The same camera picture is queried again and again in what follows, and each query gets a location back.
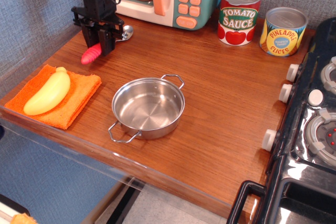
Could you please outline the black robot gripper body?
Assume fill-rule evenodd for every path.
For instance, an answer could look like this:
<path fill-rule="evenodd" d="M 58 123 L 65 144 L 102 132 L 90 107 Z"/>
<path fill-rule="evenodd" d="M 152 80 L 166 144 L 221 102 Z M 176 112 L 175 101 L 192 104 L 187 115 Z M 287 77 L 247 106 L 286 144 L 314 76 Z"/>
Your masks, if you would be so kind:
<path fill-rule="evenodd" d="M 122 38 L 124 21 L 116 15 L 121 0 L 83 0 L 84 7 L 73 7 L 74 24 L 100 29 L 112 29 L 113 36 Z"/>

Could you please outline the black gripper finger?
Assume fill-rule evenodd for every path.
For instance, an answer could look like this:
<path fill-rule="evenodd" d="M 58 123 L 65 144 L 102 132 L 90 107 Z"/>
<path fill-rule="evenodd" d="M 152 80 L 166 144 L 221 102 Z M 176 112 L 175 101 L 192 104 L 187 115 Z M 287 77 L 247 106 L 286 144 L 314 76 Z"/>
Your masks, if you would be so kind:
<path fill-rule="evenodd" d="M 112 29 L 100 29 L 98 38 L 103 56 L 107 56 L 115 49 L 116 38 Z"/>
<path fill-rule="evenodd" d="M 81 25 L 81 30 L 88 48 L 99 43 L 98 32 L 94 27 Z"/>

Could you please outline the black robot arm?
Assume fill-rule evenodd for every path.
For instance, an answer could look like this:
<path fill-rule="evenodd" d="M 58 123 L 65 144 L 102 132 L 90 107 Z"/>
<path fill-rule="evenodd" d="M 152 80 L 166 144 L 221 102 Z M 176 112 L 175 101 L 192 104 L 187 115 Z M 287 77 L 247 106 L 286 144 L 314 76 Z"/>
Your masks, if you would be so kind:
<path fill-rule="evenodd" d="M 116 39 L 124 33 L 124 21 L 116 15 L 121 0 L 83 0 L 83 7 L 73 7 L 73 23 L 81 27 L 87 46 L 99 45 L 102 54 L 115 49 Z"/>

